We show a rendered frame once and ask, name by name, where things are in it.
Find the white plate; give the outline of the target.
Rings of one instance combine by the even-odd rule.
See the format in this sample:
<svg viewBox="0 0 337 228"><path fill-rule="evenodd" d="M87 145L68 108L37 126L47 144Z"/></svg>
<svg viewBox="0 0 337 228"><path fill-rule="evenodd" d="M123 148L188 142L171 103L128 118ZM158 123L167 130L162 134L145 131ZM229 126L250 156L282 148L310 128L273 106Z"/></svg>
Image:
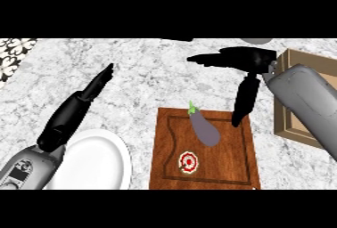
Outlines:
<svg viewBox="0 0 337 228"><path fill-rule="evenodd" d="M127 190L131 159L127 145L105 129L71 137L63 162L46 190Z"/></svg>

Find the open cardboard box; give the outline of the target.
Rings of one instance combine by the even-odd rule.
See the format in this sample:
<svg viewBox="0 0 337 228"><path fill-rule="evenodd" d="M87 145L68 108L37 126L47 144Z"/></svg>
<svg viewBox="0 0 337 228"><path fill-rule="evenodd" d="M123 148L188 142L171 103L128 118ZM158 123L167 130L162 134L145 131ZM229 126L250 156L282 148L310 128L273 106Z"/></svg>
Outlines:
<svg viewBox="0 0 337 228"><path fill-rule="evenodd" d="M297 63L310 67L337 89L337 59L287 49L278 57L276 72L282 73ZM294 113L273 99L273 133L316 148L322 148Z"/></svg>

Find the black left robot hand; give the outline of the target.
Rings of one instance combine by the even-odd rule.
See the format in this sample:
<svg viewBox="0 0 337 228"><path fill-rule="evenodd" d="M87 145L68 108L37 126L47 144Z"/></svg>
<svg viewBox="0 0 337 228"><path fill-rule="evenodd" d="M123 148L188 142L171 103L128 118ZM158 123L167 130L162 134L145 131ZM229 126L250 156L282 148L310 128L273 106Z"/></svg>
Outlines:
<svg viewBox="0 0 337 228"><path fill-rule="evenodd" d="M114 64L109 64L90 81L84 90L75 91L62 102L37 139L37 145L43 151L53 152L60 145L66 144L84 119L90 104L112 77Z"/></svg>

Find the brown wooden cutting board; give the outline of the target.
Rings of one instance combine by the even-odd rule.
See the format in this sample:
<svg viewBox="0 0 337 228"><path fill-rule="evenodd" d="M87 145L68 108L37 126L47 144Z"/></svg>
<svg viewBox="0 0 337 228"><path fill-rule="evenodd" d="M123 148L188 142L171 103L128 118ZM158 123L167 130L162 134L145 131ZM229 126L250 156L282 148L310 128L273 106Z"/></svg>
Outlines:
<svg viewBox="0 0 337 228"><path fill-rule="evenodd" d="M157 116L151 183L152 189L259 189L250 121L232 126L229 111L204 110L204 118L219 129L222 139L208 147L198 140L185 109L159 108ZM185 174L177 166L179 156L192 151L198 170Z"/></svg>

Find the grey round object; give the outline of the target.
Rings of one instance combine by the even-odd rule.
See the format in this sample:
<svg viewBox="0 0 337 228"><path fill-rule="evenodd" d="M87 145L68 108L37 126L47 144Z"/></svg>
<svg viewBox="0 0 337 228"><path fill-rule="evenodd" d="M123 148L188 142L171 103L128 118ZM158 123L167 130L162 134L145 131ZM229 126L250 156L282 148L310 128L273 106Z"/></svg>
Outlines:
<svg viewBox="0 0 337 228"><path fill-rule="evenodd" d="M241 40L253 45L264 45L269 43L272 38L241 38Z"/></svg>

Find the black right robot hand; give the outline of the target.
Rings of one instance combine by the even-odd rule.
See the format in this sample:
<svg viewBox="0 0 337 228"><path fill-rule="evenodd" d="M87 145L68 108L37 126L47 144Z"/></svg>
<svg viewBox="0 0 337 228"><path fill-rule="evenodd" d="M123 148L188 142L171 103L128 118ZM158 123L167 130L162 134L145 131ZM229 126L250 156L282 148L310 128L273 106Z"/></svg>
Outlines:
<svg viewBox="0 0 337 228"><path fill-rule="evenodd" d="M247 73L238 86L232 113L232 126L238 127L254 108L260 84L257 75L270 72L270 66L276 62L276 52L257 47L235 46L223 48L217 53L193 55L186 60L204 67L232 68Z"/></svg>

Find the purple eggplant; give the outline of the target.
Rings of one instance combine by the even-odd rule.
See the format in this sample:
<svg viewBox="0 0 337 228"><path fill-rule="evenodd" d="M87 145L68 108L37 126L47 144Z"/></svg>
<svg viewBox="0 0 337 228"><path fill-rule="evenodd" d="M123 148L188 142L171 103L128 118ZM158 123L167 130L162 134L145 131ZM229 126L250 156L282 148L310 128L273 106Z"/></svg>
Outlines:
<svg viewBox="0 0 337 228"><path fill-rule="evenodd" d="M188 116L189 122L193 128L195 135L202 142L202 144L208 147L213 147L220 141L220 132L210 121L201 115L198 107L193 103L189 103L188 108Z"/></svg>

